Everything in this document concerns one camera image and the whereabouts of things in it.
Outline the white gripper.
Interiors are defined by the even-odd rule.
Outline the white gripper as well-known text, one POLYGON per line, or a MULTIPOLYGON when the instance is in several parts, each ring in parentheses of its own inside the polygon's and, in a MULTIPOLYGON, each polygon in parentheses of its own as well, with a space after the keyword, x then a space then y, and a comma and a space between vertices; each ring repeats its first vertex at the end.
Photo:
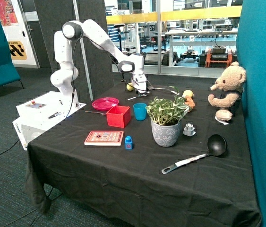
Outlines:
POLYGON ((140 93, 145 93, 145 95, 149 95, 149 91, 146 91, 146 82, 147 78, 144 74, 132 74, 132 79, 131 79, 132 85, 135 88, 136 95, 141 96, 140 93))

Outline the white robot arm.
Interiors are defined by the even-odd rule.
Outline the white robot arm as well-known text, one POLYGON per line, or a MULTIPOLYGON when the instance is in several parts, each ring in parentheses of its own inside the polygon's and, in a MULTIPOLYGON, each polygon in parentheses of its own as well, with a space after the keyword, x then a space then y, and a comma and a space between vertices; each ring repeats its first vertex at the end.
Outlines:
POLYGON ((51 83, 61 92, 64 105, 78 102, 77 93, 71 84, 78 76, 78 70, 73 63, 72 43, 82 37, 88 38, 95 47, 109 52, 116 58, 119 72, 131 72, 133 88, 139 94, 147 95, 144 57, 137 53, 129 56, 123 54, 95 21, 88 19, 82 23, 72 20, 54 34, 55 60, 59 63, 60 69, 51 75, 51 83))

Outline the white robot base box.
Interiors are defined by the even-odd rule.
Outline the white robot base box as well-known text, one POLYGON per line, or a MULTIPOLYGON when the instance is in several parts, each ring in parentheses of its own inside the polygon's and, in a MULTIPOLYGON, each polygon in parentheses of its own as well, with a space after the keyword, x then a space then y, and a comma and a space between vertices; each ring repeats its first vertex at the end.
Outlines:
POLYGON ((77 95, 72 98, 72 95, 50 91, 16 106, 19 117, 13 121, 13 126, 23 149, 27 150, 29 142, 85 105, 78 101, 77 95))

